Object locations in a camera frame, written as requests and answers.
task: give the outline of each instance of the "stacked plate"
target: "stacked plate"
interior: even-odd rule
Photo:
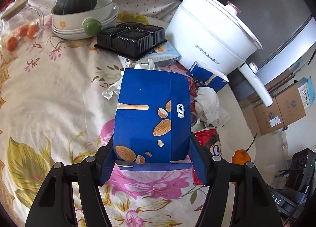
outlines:
[[[104,29],[106,27],[109,27],[109,26],[111,26],[111,25],[113,25],[115,23],[116,18],[117,18],[118,14],[119,14],[118,11],[119,11],[118,4],[114,3],[112,11],[111,11],[111,14],[108,17],[108,19],[101,22],[102,29]],[[81,40],[81,39],[92,37],[92,36],[90,36],[90,35],[85,33],[84,28],[79,28],[79,29],[58,29],[54,25],[54,21],[52,23],[52,31],[58,37],[60,37],[62,39],[66,39],[66,40]]]

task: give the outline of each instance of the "cooker lid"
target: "cooker lid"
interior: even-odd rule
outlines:
[[[227,5],[221,4],[217,0],[206,0],[222,13],[224,13],[231,21],[233,21],[244,33],[246,33],[256,45],[258,49],[262,49],[262,45],[259,42],[258,38],[254,35],[253,32],[237,17],[237,14],[240,13],[240,10],[231,2],[227,2]]]

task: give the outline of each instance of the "green pumpkin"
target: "green pumpkin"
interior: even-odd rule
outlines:
[[[53,14],[67,15],[94,10],[98,0],[57,0]]]

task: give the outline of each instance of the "black container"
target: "black container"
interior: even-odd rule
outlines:
[[[153,45],[153,36],[150,33],[133,29],[120,33],[112,39],[112,48],[115,51],[128,54],[132,58],[137,58]]]
[[[135,28],[138,28],[140,26],[143,26],[143,24],[136,23],[136,22],[125,22],[125,23],[118,24],[116,26],[117,27],[125,27],[125,28],[128,28],[128,29],[135,29]]]
[[[128,31],[125,27],[109,27],[102,29],[97,33],[97,46],[103,48],[112,48],[112,39],[119,33]]]
[[[166,41],[165,30],[161,27],[126,22],[102,29],[97,34],[95,47],[139,60]]]
[[[156,27],[152,25],[145,25],[137,27],[137,30],[148,32],[153,36],[154,44],[159,44],[165,40],[165,30],[162,27]]]

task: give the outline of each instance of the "jar lid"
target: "jar lid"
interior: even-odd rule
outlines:
[[[7,20],[23,9],[27,4],[27,0],[16,0],[14,4],[8,8],[0,17],[0,20]]]

